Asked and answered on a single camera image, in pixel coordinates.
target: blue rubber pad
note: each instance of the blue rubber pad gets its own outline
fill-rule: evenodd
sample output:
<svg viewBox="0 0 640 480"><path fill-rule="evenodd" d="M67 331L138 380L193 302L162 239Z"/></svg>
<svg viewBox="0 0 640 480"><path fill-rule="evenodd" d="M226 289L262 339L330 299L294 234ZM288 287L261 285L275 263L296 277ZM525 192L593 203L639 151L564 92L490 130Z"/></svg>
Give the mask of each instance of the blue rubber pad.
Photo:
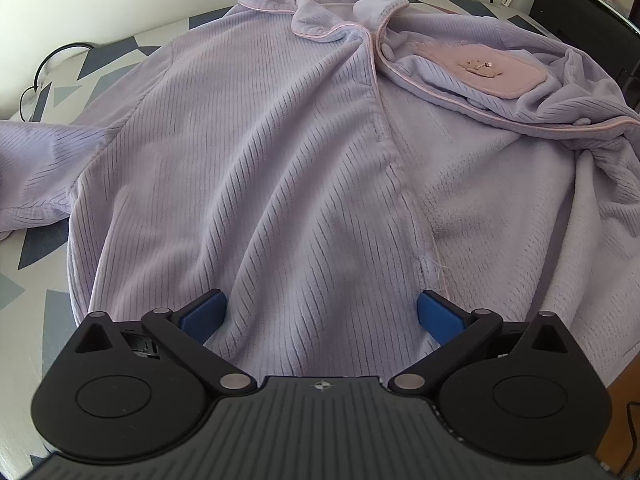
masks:
<svg viewBox="0 0 640 480"><path fill-rule="evenodd" d="M462 319L425 293L418 296L418 321L441 345L448 343L465 329Z"/></svg>
<svg viewBox="0 0 640 480"><path fill-rule="evenodd" d="M226 296L219 292L180 320L178 328L198 343L206 343L222 326L226 315Z"/></svg>

